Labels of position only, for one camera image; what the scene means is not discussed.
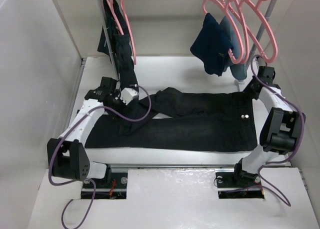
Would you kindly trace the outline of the black trousers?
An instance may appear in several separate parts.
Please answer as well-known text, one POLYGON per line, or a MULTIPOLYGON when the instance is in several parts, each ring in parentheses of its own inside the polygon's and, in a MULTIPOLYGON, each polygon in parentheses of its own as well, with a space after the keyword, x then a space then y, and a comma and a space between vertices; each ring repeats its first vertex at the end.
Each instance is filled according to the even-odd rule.
POLYGON ((128 120, 101 116, 85 147, 236 153, 258 144, 253 102, 242 92, 184 93, 168 87, 132 101, 123 114, 128 120))

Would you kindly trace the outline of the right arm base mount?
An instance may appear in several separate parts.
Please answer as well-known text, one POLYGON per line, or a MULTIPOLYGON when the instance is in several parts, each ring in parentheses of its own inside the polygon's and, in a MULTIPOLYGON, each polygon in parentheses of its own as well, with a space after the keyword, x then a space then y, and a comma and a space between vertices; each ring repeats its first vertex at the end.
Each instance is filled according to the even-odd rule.
POLYGON ((255 178, 238 176, 231 171, 217 171, 214 185, 218 189, 219 199, 264 199, 260 181, 255 178))

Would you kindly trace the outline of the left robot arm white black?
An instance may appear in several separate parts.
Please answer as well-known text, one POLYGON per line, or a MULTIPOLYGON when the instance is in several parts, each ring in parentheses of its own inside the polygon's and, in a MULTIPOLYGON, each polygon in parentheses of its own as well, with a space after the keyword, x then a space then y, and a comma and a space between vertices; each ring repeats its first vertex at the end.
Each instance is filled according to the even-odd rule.
POLYGON ((105 106, 114 103, 117 81, 103 77, 100 86, 91 89, 84 97, 81 108, 69 127, 58 138, 51 138, 47 143, 49 163, 49 181, 52 177, 85 181, 94 179, 102 188, 111 184, 110 166, 89 160, 85 144, 98 119, 104 114, 105 106))

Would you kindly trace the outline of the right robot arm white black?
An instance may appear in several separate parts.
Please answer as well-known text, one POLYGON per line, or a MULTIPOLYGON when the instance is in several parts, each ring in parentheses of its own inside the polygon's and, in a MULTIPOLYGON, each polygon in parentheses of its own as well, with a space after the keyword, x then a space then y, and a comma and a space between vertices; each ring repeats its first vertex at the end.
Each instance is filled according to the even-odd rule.
POLYGON ((293 156, 301 143, 306 117, 282 95, 280 86, 273 83, 275 75, 273 67, 260 66, 244 89, 247 96, 263 103, 268 116, 259 135, 259 145, 234 166, 231 180, 237 186, 258 184, 261 167, 284 163, 275 158, 289 153, 293 156))

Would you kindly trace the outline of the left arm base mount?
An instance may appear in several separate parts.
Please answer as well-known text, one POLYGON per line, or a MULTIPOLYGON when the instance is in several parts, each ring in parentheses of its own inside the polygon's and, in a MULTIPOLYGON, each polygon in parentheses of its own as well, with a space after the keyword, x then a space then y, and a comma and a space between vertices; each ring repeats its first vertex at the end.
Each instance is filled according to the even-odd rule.
POLYGON ((108 178, 96 179, 96 200, 125 200, 127 198, 128 170, 113 168, 108 178))

